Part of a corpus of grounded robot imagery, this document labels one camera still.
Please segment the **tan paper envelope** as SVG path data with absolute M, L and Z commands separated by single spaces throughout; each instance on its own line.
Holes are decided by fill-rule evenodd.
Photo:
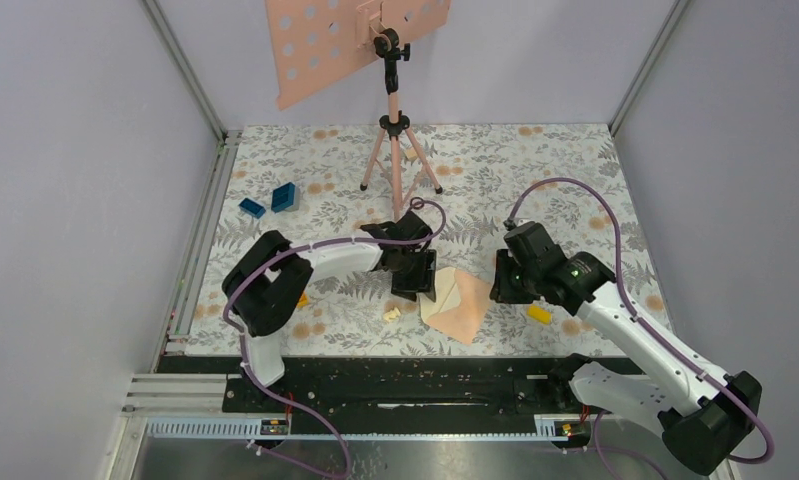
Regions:
M 422 322 L 462 344 L 470 345 L 492 304 L 492 285 L 468 272 L 446 267 L 434 277 L 435 300 L 419 300 Z

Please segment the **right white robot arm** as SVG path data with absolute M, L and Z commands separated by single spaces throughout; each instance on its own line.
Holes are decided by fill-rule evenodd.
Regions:
M 636 380 L 572 354 L 551 375 L 552 405 L 572 412 L 586 404 L 621 416 L 659 437 L 690 471 L 712 474 L 752 432 L 760 382 L 746 371 L 729 374 L 625 301 L 616 275 L 594 255 L 565 254 L 534 221 L 509 221 L 506 229 L 491 299 L 561 307 L 613 342 L 646 376 Z

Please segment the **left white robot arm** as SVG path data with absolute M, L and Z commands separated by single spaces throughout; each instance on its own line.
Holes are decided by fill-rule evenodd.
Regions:
M 251 379 L 247 398 L 263 411 L 284 401 L 285 373 L 280 330 L 292 318 L 308 285 L 353 273 L 384 271 L 392 293 L 414 300 L 435 298 L 436 252 L 431 241 L 442 231 L 411 210 L 396 222 L 367 224 L 353 237 L 295 245 L 281 232 L 263 234 L 224 278 L 223 320 L 241 343 L 242 368 Z

